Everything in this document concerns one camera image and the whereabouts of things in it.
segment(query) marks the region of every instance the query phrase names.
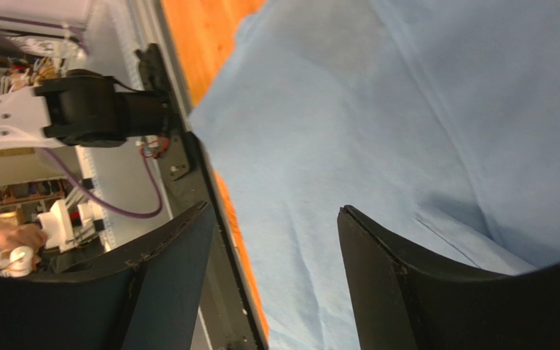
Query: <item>red wire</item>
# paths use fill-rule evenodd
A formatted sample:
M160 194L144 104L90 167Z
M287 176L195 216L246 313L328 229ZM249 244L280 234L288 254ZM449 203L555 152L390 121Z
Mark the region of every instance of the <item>red wire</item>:
M151 155L146 155L144 153L144 148L150 146L151 144L158 143L160 139L164 140L163 144L161 145L161 148L157 152L152 153ZM140 147L140 155L143 158L157 158L159 155L161 155L168 149L168 146L170 146L170 139L165 136L158 136L156 140L149 142L148 144L146 144L146 146Z

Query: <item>wooden table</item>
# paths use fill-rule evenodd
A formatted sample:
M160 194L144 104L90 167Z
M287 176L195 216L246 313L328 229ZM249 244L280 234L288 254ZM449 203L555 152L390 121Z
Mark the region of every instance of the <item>wooden table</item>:
M235 47L241 19L264 0L163 0L190 97L196 105Z

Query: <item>white cylindrical object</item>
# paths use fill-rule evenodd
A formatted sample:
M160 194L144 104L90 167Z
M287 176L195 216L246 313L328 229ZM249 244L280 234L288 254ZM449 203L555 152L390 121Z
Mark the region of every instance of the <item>white cylindrical object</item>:
M10 264L4 269L8 277L23 277L32 272L34 251L29 246L19 246L10 252Z

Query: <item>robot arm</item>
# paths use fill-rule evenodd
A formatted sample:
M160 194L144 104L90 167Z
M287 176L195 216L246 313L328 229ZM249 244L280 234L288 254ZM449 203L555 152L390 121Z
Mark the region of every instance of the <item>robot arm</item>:
M157 91L117 92L111 77L73 70L0 96L0 149L117 147L170 130L170 101Z

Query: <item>shelf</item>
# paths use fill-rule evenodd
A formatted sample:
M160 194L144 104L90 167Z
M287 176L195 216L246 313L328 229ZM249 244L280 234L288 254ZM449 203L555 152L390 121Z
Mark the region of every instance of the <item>shelf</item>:
M17 198L10 201L0 201L0 208L5 208L7 206L17 206L21 204L28 203L38 203L40 201L48 201L50 199L64 199L66 196L64 193L59 193L55 195L34 195L27 198Z

